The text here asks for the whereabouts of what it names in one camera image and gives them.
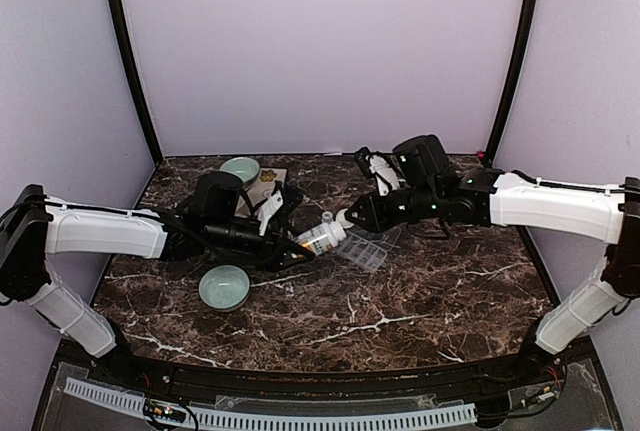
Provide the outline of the clear plastic pill organizer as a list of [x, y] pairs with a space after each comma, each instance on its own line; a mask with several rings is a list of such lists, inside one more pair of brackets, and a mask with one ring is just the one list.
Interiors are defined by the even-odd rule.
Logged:
[[400, 233], [399, 227], [383, 233], [369, 233], [354, 226], [346, 231], [346, 239], [335, 249], [335, 253], [366, 271], [375, 272], [385, 265]]

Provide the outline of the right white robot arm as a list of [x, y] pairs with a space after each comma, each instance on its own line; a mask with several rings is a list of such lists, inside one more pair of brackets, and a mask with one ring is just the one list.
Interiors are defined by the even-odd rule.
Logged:
[[585, 236], [606, 244], [596, 269], [558, 307], [542, 317], [531, 342], [510, 364], [521, 385], [534, 383], [549, 356], [639, 296], [639, 182], [586, 186], [532, 178], [522, 172], [473, 169], [407, 177], [386, 194], [359, 197], [346, 221], [371, 233], [436, 219], [477, 226], [524, 226]]

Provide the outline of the small white vial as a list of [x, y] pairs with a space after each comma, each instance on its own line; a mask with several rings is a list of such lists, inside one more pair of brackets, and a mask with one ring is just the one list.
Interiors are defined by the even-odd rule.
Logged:
[[333, 213], [330, 211], [324, 211], [321, 216], [321, 221], [323, 223], [331, 223], [334, 220]]

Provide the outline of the black frame post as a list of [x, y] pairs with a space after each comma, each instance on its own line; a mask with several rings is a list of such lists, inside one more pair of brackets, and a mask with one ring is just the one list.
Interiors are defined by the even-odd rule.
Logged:
[[134, 56], [134, 50], [126, 20], [124, 2], [123, 0], [107, 1], [121, 64], [125, 73], [129, 93], [134, 104], [136, 117], [152, 162], [155, 166], [158, 166], [164, 160], [164, 156], [152, 122], [151, 113], [144, 94], [136, 58]]
[[481, 158], [485, 167], [491, 167], [494, 164], [506, 131], [524, 65], [536, 4], [537, 0], [522, 0], [521, 3], [518, 24], [502, 93], [491, 132], [483, 152], [483, 157]]

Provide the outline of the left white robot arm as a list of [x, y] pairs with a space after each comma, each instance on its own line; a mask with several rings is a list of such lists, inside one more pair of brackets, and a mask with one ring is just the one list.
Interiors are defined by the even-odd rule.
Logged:
[[1, 217], [1, 303], [23, 302], [62, 335], [102, 359], [101, 368], [120, 387], [141, 378], [117, 326], [96, 312], [51, 268], [46, 258], [60, 253], [137, 256], [183, 261], [207, 251], [237, 266], [280, 271], [310, 262], [312, 251], [296, 243], [289, 215], [301, 196], [277, 186], [246, 217], [236, 214], [246, 196], [211, 187], [194, 192], [170, 210], [124, 210], [71, 203], [27, 186]]

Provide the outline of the celadon bowl on plate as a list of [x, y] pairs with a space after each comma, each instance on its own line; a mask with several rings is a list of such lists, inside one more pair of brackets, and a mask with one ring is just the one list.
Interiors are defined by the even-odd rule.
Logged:
[[244, 187], [251, 186], [260, 173], [261, 166], [253, 158], [238, 156], [226, 160], [219, 168], [220, 171], [238, 177]]

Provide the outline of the right black frame post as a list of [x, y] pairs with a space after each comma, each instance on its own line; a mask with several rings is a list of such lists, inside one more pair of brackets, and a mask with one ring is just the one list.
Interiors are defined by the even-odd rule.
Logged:
[[485, 167], [491, 167], [494, 164], [506, 131], [524, 65], [536, 4], [537, 0], [522, 0], [521, 3], [518, 24], [502, 93], [491, 132], [483, 152], [483, 157], [481, 158]]

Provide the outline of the white bottle cap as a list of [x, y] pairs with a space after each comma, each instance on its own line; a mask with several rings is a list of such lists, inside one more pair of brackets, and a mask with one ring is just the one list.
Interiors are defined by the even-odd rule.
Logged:
[[344, 229], [350, 229], [354, 226], [354, 224], [347, 219], [346, 213], [347, 208], [343, 208], [338, 211], [335, 216], [335, 221], [339, 223]]

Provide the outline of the white pill bottle orange label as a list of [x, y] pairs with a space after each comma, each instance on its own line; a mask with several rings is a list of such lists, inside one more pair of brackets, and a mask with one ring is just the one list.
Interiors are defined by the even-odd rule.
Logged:
[[314, 228], [300, 234], [295, 242], [320, 256], [339, 246], [346, 239], [346, 231], [336, 221], [323, 222]]

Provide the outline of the square floral plate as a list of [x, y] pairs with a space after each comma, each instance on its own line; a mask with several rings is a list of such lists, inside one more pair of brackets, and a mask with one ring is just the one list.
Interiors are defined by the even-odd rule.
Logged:
[[256, 181], [249, 187], [243, 186], [251, 205], [256, 208], [260, 202], [270, 197], [275, 190], [276, 182], [285, 182], [286, 173], [286, 169], [261, 168]]

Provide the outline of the black front rail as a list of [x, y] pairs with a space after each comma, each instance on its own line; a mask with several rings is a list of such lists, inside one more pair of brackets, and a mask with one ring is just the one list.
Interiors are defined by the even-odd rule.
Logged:
[[124, 386], [157, 398], [211, 403], [218, 396], [273, 400], [329, 401], [392, 399], [431, 394], [438, 401], [461, 399], [466, 402], [504, 398], [520, 386], [553, 381], [542, 369], [534, 374], [509, 374], [514, 355], [464, 364], [380, 372], [284, 373], [218, 369], [137, 357], [138, 374], [130, 383], [107, 375], [90, 363], [80, 347], [62, 342], [54, 356], [48, 378], [55, 380], [65, 372], [89, 378], [100, 384]]

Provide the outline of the celadon bowl front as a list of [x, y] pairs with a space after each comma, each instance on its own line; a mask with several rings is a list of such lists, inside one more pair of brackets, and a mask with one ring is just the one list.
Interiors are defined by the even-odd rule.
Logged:
[[247, 301], [250, 290], [248, 274], [234, 265], [220, 265], [209, 269], [198, 287], [200, 299], [218, 312], [239, 309]]

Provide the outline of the left black frame post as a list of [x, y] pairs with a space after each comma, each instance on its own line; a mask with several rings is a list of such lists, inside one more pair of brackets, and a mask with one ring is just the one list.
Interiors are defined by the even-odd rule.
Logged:
[[125, 73], [129, 93], [134, 104], [136, 117], [152, 162], [155, 166], [158, 166], [164, 160], [164, 156], [152, 122], [151, 113], [144, 94], [136, 58], [134, 56], [134, 50], [126, 20], [124, 2], [123, 0], [107, 1], [121, 64]]

